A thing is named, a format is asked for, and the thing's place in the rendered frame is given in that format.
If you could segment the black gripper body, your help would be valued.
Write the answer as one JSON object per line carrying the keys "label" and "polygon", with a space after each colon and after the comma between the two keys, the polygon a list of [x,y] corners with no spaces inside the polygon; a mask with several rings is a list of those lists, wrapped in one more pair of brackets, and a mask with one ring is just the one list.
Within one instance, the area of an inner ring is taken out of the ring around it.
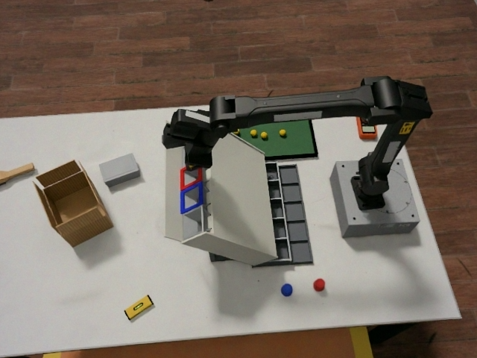
{"label": "black gripper body", "polygon": [[206,147],[205,152],[201,156],[201,158],[196,158],[196,157],[188,157],[187,156],[187,142],[185,146],[185,161],[187,162],[188,165],[190,166],[204,166],[204,168],[210,169],[212,166],[212,149],[214,148],[215,145],[209,146],[209,145],[204,145],[199,139],[198,136],[196,136],[197,141]]}

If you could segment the yellow pocket level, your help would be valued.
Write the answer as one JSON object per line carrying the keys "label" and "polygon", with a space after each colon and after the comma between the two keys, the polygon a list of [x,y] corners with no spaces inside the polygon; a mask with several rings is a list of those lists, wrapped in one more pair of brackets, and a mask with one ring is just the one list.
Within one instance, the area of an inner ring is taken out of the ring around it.
{"label": "yellow pocket level", "polygon": [[153,304],[154,302],[151,300],[150,296],[146,295],[144,298],[124,310],[124,313],[127,316],[128,320],[131,320]]}

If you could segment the red rectangular frame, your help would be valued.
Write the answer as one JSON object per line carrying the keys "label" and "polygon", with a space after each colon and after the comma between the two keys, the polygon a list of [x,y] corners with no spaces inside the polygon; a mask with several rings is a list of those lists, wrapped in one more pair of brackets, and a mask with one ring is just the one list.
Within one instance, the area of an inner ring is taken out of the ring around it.
{"label": "red rectangular frame", "polygon": [[188,187],[202,181],[202,168],[198,169],[198,179],[185,185],[184,186],[184,171],[186,170],[186,167],[180,170],[180,191],[183,191],[184,189],[187,189]]}

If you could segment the open brown cardboard box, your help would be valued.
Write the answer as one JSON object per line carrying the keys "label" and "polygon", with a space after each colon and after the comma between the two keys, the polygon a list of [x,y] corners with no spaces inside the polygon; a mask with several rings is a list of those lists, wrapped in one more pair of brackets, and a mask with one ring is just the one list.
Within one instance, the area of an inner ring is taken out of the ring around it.
{"label": "open brown cardboard box", "polygon": [[71,160],[36,176],[43,190],[33,182],[49,224],[72,247],[114,227],[94,183],[78,162],[83,171]]}

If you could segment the green tray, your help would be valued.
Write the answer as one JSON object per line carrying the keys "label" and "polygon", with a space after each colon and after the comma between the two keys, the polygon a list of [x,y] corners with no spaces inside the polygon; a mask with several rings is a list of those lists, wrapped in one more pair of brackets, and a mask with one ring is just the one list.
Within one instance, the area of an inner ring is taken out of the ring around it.
{"label": "green tray", "polygon": [[[270,123],[239,130],[240,133],[235,135],[263,151],[265,161],[318,156],[311,120]],[[252,136],[252,130],[257,135]],[[285,136],[279,134],[281,130],[285,130]],[[261,137],[263,132],[267,134],[265,139]]]}

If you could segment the blue square frame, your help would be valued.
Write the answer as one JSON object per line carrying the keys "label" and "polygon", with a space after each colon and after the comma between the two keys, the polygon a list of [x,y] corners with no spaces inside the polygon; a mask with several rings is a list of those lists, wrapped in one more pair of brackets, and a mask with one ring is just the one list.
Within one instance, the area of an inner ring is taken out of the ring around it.
{"label": "blue square frame", "polygon": [[[194,189],[197,186],[199,188],[199,203],[185,209],[184,208],[184,193],[188,192],[191,189]],[[203,181],[196,183],[195,185],[190,186],[189,188],[184,189],[183,191],[180,192],[180,214],[184,214],[196,207],[199,207],[202,204],[203,204]]]}

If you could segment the blue plug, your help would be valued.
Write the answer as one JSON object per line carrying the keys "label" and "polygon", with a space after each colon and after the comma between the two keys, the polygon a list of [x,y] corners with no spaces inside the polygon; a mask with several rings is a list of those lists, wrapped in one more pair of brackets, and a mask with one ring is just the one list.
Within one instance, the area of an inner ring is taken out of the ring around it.
{"label": "blue plug", "polygon": [[285,297],[288,297],[292,294],[293,292],[293,289],[292,289],[292,285],[289,284],[289,283],[286,283],[282,286],[281,288],[281,293],[285,296]]}

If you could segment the orange pocket multimeter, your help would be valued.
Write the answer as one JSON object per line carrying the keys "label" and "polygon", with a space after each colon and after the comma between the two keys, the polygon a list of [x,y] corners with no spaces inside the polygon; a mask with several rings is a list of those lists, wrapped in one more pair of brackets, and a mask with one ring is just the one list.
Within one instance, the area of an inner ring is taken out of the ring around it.
{"label": "orange pocket multimeter", "polygon": [[375,139],[377,135],[376,126],[369,126],[367,119],[356,117],[358,136],[360,139]]}

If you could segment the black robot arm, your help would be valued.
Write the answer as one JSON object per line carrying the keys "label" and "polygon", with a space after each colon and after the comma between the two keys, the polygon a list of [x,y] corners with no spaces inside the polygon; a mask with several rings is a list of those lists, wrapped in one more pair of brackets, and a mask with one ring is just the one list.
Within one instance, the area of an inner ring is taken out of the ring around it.
{"label": "black robot arm", "polygon": [[433,114],[427,100],[425,87],[386,75],[363,78],[360,87],[338,91],[271,97],[222,95],[211,99],[209,111],[177,109],[171,124],[163,129],[162,144],[170,149],[187,142],[187,156],[201,158],[206,147],[196,136],[204,145],[213,146],[228,133],[256,125],[367,119],[369,126],[387,126],[375,149],[358,161],[359,176],[350,182],[360,210],[379,209],[385,206],[382,193],[389,190],[387,175],[393,162],[417,124]]}

